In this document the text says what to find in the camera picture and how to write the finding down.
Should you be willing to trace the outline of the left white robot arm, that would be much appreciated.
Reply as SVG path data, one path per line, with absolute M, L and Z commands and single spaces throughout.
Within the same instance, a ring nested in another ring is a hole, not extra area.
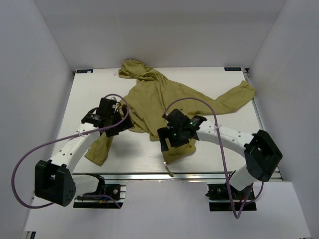
M 35 195 L 52 203 L 68 206 L 74 198 L 108 198 L 105 179 L 98 174 L 73 175 L 79 160 L 102 135 L 116 136 L 133 127 L 129 109 L 115 98 L 102 98 L 88 111 L 67 143 L 47 161 L 35 166 Z

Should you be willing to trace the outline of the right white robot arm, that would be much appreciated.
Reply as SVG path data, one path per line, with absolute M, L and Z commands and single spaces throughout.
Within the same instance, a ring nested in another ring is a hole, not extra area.
M 238 198 L 247 186 L 257 181 L 268 182 L 283 158 L 271 136 L 264 130 L 260 129 L 257 133 L 235 131 L 216 126 L 205 117 L 194 116 L 190 119 L 178 109 L 163 118 L 167 125 L 158 129 L 162 152 L 195 139 L 222 145 L 245 158 L 246 164 L 231 174 L 225 186 L 226 195 L 232 199 Z

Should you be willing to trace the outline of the olive green jacket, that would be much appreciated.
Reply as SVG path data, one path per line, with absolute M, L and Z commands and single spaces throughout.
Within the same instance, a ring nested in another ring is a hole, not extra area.
M 79 170 L 99 173 L 205 173 L 222 170 L 219 147 L 191 140 L 161 152 L 157 129 L 163 113 L 179 109 L 189 117 L 205 116 L 243 132 L 259 129 L 252 99 L 255 90 L 242 72 L 222 68 L 157 68 L 129 61 L 122 69 L 96 69 L 86 78 L 95 104 L 116 93 L 130 104 L 134 128 L 114 137 L 98 162 L 84 159 Z

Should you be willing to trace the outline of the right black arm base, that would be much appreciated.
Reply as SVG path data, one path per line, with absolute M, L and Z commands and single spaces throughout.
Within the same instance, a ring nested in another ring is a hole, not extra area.
M 231 203 L 227 191 L 226 184 L 208 184 L 207 185 L 208 192 L 205 196 L 208 198 L 209 201 L 209 210 L 211 212 L 231 212 Z M 238 191 L 232 186 L 231 188 L 231 196 L 234 201 L 235 210 L 238 212 L 241 208 L 241 205 L 244 202 L 245 197 L 249 194 L 247 202 L 243 207 L 243 211 L 256 211 L 256 203 L 252 202 L 255 198 L 255 194 L 253 189 L 249 190 L 250 186 L 247 186 L 242 191 Z

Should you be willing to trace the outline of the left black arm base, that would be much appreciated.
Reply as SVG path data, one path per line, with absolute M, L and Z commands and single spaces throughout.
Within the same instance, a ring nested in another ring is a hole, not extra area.
M 98 174 L 74 175 L 73 207 L 78 209 L 120 209 L 126 196 L 126 182 Z

